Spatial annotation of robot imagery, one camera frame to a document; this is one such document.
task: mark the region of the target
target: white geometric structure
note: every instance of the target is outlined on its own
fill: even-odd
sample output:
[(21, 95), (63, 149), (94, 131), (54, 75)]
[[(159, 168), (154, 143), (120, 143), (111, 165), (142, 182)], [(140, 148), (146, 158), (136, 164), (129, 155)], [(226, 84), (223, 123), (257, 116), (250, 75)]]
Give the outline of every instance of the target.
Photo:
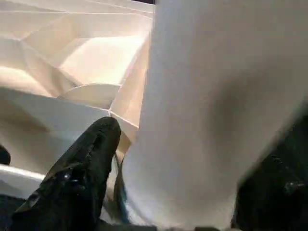
[(139, 126), (153, 13), (129, 0), (0, 0), (0, 144), (12, 157), (0, 165), (0, 193), (27, 198), (103, 116), (119, 121), (126, 151)]

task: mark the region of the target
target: blurry white surface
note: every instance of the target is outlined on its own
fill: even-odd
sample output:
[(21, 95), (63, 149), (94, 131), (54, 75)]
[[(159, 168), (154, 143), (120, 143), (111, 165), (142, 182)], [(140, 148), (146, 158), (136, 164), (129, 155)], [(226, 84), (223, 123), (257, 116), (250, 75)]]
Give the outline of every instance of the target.
[[(82, 85), (91, 83), (121, 84), (143, 38), (80, 38), (54, 57), (52, 63), (69, 73)], [(60, 64), (57, 61), (66, 57)]]
[(131, 222), (133, 211), (161, 227), (229, 227), (238, 181), (307, 97), (307, 8), (159, 2), (140, 129), (123, 163)]

